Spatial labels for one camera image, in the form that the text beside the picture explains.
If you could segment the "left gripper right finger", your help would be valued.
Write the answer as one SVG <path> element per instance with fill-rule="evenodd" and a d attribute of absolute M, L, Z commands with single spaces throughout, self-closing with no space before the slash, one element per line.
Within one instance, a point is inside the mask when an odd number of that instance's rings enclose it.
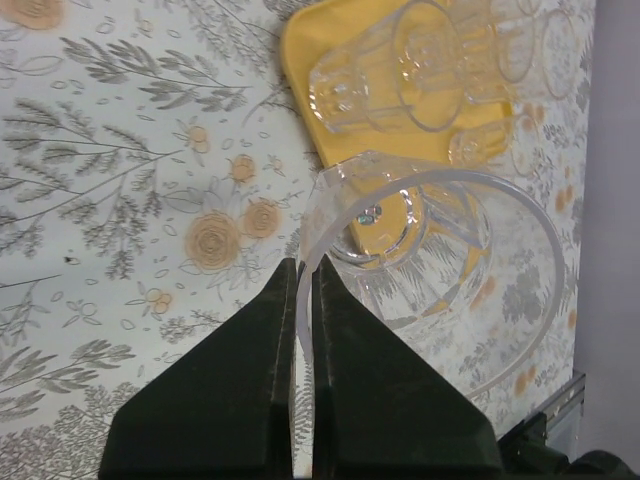
<path fill-rule="evenodd" d="M 343 284 L 312 276 L 315 479 L 496 479 L 488 418 Z"/>

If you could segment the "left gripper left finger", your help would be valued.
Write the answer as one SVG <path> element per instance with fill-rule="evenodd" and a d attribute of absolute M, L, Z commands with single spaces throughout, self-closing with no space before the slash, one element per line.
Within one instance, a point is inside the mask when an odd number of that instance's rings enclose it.
<path fill-rule="evenodd" d="M 101 479 L 290 479 L 293 259 L 113 418 Z"/>

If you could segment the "small clear glass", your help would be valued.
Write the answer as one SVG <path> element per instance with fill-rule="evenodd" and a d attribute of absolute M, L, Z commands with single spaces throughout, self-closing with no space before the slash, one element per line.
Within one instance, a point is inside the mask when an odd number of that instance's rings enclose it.
<path fill-rule="evenodd" d="M 530 177 L 543 160 L 538 122 L 508 104 L 471 106 L 451 126 L 448 160 L 507 179 Z"/>

